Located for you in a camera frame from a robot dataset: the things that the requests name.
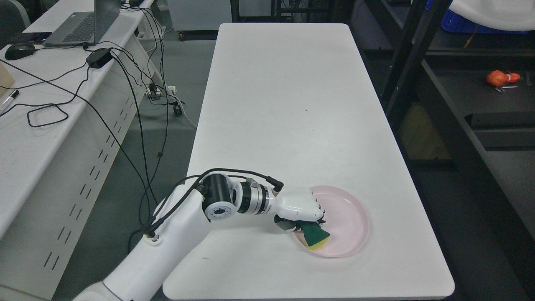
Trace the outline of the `white robotic left hand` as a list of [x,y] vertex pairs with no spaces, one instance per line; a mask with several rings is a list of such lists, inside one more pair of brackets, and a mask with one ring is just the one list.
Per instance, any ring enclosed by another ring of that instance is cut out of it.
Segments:
[[284,231],[299,231],[298,222],[315,222],[322,226],[325,210],[317,202],[310,187],[284,187],[270,201],[267,213],[274,214],[274,223]]

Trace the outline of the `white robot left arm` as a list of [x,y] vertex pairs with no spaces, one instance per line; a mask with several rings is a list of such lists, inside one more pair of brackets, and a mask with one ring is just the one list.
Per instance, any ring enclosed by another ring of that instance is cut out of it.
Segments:
[[164,200],[128,256],[101,282],[79,293],[77,301],[149,301],[176,266],[210,231],[195,187],[213,173],[244,173],[265,179],[279,193],[283,182],[250,170],[214,168],[198,175],[187,189],[177,187]]

